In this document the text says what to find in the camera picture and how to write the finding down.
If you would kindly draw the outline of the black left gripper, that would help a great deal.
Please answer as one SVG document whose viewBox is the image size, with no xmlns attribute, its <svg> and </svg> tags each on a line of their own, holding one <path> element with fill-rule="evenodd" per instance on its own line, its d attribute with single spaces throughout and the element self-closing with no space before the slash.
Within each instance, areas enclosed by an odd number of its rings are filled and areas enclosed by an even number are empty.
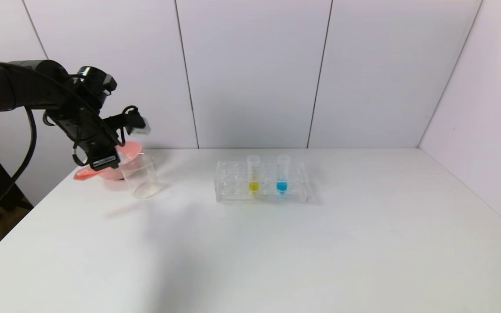
<svg viewBox="0 0 501 313">
<path fill-rule="evenodd" d="M 104 131 L 98 131 L 84 140 L 83 151 L 87 156 L 87 165 L 96 172 L 120 166 L 117 143 Z"/>
</svg>

